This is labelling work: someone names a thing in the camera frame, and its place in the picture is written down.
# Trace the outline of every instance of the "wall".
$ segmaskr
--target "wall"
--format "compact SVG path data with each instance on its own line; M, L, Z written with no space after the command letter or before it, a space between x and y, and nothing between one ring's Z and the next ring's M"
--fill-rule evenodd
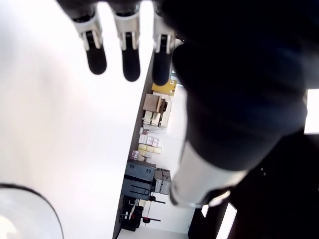
M95 76L56 1L0 1L0 182L44 195L66 239L112 238L153 50L153 8L144 2L141 76L127 82L111 10L98 7L108 69Z
M184 87L178 85L175 96L172 97L172 109L166 134L149 134L159 139L159 147L162 148L162 153L154 154L153 158L148 159L148 162L156 164L159 168L169 169L172 177L178 169L186 132L186 96ZM154 196L157 200L164 201L166 204L148 203L143 211L143 216L160 219L161 222L141 223L141 225L177 233L187 233L194 209L175 207L167 195L154 193Z
M140 227L135 232L122 229L118 239L188 239L187 234Z

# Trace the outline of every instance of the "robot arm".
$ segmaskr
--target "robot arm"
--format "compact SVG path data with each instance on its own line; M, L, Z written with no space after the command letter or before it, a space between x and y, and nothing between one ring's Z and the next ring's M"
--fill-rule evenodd
M107 64L97 0L58 2L83 40L92 73L102 74ZM124 76L135 81L140 75L140 1L107 2L121 42ZM204 13L202 4L183 4L181 0L153 2L154 82L167 82L173 60L188 92L187 137L170 198L179 206L215 206L229 196L231 188L282 136L304 125L305 87L298 78L301 63L299 52L292 47L295 36L287 37L291 33L282 29L290 29L285 26L288 23L280 25L275 14L263 15L263 8L256 22L243 17L254 15L238 1L220 2ZM264 7L271 12L276 4L270 1ZM267 27L256 28L265 22ZM279 26L282 31L267 31ZM172 55L176 31L187 41ZM286 37L287 42L283 43L281 37ZM292 69L296 69L295 74L291 74Z

